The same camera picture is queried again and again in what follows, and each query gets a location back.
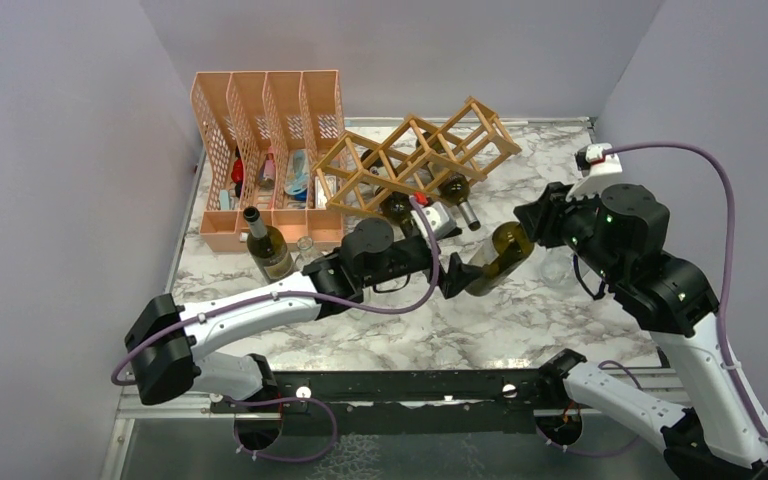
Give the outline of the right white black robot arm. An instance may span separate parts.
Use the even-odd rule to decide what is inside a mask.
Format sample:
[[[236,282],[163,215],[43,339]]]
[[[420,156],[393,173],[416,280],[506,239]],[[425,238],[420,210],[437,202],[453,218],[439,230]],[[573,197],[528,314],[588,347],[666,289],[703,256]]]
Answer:
[[[565,349],[542,365],[534,388],[547,405],[594,408],[653,445],[681,479],[767,479],[768,416],[727,364],[717,322],[724,307],[693,263],[664,248],[668,208],[640,185],[615,184],[569,200],[554,182],[514,213],[527,237],[567,246],[606,283],[669,360],[689,397],[674,404],[614,379]]]

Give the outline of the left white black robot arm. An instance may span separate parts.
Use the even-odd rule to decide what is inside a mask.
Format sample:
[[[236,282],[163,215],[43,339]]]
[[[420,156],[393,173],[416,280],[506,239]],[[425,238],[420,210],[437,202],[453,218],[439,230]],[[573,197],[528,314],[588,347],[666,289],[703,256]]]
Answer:
[[[265,358],[221,355],[221,348],[280,326],[361,309],[365,289],[415,273],[426,275],[430,289],[452,298],[482,270],[456,254],[442,267],[438,245],[423,234],[396,240],[388,223],[366,219],[330,254],[265,287],[185,305],[170,294],[158,295],[125,336],[123,363],[133,372],[129,382],[147,406],[200,391],[262,410],[276,389]]]

